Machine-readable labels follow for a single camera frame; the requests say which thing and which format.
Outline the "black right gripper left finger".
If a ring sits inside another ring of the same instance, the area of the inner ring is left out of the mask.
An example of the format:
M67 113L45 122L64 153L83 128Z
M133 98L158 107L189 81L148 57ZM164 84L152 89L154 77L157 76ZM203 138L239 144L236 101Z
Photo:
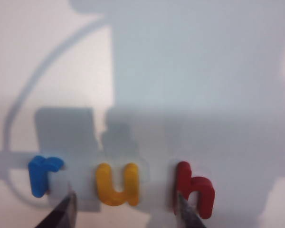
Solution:
M74 228L77 217L77 196L68 184L67 195L37 225L37 228Z

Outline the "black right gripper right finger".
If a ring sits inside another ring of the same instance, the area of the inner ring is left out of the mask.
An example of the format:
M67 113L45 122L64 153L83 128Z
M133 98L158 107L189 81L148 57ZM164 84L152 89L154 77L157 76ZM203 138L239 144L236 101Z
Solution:
M177 192L177 227L206 228L180 192Z

